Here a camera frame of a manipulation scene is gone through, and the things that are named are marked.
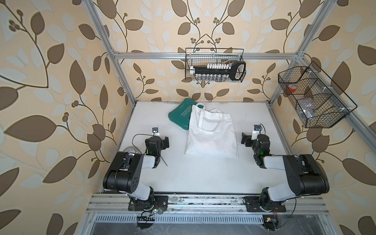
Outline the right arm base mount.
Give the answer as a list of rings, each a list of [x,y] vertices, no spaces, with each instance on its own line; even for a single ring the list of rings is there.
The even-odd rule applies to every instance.
[[[243,197],[247,212],[286,212],[284,202],[274,202],[261,196]]]

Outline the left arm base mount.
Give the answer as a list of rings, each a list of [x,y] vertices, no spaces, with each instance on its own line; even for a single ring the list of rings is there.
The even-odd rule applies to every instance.
[[[152,195],[147,200],[130,197],[128,210],[133,212],[157,211],[158,213],[163,213],[167,210],[167,207],[168,196]]]

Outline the white printed tote bag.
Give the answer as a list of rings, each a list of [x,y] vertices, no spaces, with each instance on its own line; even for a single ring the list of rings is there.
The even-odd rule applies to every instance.
[[[203,103],[193,105],[185,154],[238,158],[238,145],[232,116],[216,108],[208,111]]]

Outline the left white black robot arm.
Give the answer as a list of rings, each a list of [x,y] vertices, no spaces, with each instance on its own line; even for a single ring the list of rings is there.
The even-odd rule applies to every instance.
[[[154,135],[146,139],[145,143],[145,154],[116,153],[103,179],[106,192],[125,193],[141,202],[154,202],[153,188],[141,183],[141,172],[142,169],[153,169],[159,165],[162,151],[169,148],[169,138],[162,139]]]

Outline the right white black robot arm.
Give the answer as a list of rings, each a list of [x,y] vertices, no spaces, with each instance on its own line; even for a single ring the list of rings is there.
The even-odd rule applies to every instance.
[[[330,184],[324,171],[310,154],[270,154],[270,139],[265,134],[257,137],[242,133],[241,143],[252,148],[256,164],[263,169],[284,171],[287,180],[277,186],[264,188],[259,203],[267,205],[307,195],[328,193]]]

